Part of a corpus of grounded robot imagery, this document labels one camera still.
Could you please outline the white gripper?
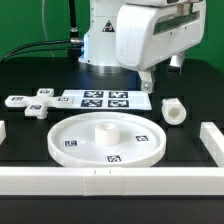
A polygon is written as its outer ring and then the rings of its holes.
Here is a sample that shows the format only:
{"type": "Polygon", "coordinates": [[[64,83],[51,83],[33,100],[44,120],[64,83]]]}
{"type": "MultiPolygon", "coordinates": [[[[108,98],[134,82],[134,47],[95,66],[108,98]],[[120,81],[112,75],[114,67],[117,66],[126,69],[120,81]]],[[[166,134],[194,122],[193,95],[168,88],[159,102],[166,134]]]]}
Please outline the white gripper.
{"type": "Polygon", "coordinates": [[[205,2],[194,3],[188,16],[181,16],[177,5],[161,8],[122,6],[116,28],[118,63],[139,71],[141,90],[151,94],[154,72],[146,69],[169,57],[171,67],[181,68],[185,59],[183,51],[197,45],[203,37],[205,15],[205,2]]]}

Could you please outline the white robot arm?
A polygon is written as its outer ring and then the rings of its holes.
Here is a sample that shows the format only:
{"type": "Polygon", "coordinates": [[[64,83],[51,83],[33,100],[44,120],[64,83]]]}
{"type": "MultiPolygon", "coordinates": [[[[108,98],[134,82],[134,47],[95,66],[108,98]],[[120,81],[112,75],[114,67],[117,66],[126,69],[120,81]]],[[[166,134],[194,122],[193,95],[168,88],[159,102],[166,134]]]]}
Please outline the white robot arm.
{"type": "Polygon", "coordinates": [[[168,59],[181,72],[186,51],[201,42],[206,0],[90,0],[90,28],[79,61],[98,71],[136,71],[150,94],[154,71],[168,59]]]}

